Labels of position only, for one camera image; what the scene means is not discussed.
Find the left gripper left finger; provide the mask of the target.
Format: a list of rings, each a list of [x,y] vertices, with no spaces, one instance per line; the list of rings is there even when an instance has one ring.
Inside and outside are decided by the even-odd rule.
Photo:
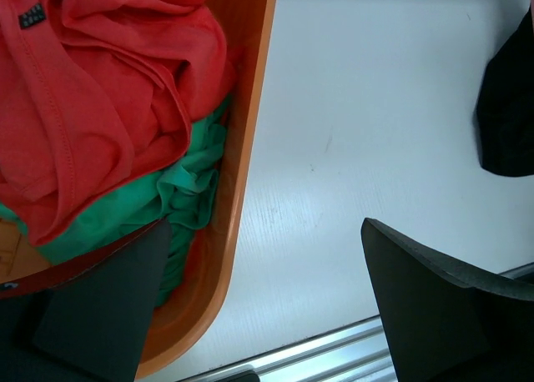
[[[132,381],[169,255],[160,219],[1,285],[3,381]]]

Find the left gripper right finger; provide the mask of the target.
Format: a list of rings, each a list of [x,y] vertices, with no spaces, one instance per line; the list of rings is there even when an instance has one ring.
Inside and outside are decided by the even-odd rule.
[[[377,219],[361,239],[398,380],[533,379],[532,264],[494,274]]]

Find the green tank top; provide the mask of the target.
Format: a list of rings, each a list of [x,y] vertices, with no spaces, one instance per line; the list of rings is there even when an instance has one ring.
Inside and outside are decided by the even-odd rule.
[[[179,161],[97,199],[62,234],[37,251],[57,265],[157,219],[167,219],[172,238],[155,303],[158,307],[165,304],[182,282],[195,235],[211,219],[230,103],[231,98],[226,97],[209,116],[193,124],[189,150]]]

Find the black tank top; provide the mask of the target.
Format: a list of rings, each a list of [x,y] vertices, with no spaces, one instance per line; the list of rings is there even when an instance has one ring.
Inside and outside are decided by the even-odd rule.
[[[506,177],[533,175],[533,25],[527,12],[486,65],[476,103],[481,166]]]

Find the red tank top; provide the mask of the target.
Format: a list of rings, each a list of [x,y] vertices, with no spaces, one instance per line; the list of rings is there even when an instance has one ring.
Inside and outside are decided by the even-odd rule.
[[[35,246],[177,161],[234,84],[207,0],[1,0],[1,201]]]

